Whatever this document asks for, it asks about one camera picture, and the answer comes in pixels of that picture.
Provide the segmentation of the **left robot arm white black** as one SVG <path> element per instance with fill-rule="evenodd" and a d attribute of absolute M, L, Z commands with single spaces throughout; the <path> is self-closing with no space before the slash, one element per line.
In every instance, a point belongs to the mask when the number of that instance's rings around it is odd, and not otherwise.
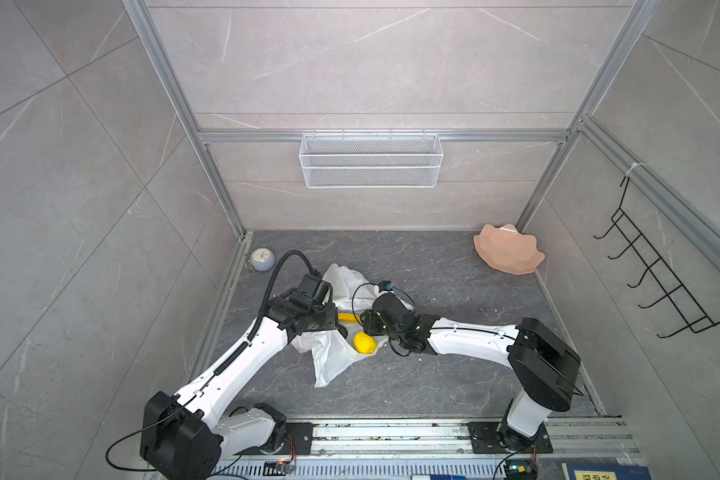
<path fill-rule="evenodd" d="M 207 370 L 175 394 L 157 392 L 146 404 L 141 457 L 167 479 L 206 479 L 225 455 L 280 449 L 287 418 L 259 403 L 225 413 L 253 376 L 296 337 L 336 328 L 333 288 L 307 274 L 298 286 L 274 296 L 245 334 Z"/>

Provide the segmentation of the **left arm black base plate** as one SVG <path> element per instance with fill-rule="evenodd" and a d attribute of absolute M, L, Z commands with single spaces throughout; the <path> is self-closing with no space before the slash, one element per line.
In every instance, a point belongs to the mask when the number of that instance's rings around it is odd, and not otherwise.
<path fill-rule="evenodd" d="M 270 438 L 256 450 L 264 454 L 290 456 L 309 455 L 312 449 L 315 425 L 309 422 L 288 422 L 276 425 Z"/>

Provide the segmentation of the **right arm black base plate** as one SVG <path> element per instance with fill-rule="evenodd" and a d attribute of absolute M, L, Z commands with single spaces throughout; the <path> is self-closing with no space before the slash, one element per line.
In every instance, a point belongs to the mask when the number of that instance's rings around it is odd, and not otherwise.
<path fill-rule="evenodd" d="M 553 447 L 542 423 L 536 434 L 531 437 L 505 427 L 500 422 L 468 422 L 468 438 L 475 454 L 551 454 Z"/>

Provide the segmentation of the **yellow fake banana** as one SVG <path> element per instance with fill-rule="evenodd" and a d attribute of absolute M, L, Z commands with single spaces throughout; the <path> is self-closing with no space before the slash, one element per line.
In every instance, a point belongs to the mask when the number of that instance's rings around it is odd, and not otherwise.
<path fill-rule="evenodd" d="M 338 320 L 345 323 L 362 324 L 361 319 L 353 313 L 339 312 Z"/>

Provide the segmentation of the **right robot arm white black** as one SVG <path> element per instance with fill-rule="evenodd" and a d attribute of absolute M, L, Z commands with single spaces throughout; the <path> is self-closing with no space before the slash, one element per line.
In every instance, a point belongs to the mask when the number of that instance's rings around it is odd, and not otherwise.
<path fill-rule="evenodd" d="M 457 322 L 415 313 L 387 292 L 356 319 L 366 334 L 386 336 L 409 354 L 460 355 L 510 368 L 522 390 L 497 427 L 502 446 L 510 450 L 529 447 L 549 415 L 569 411 L 581 393 L 580 356 L 535 318 L 503 326 Z"/>

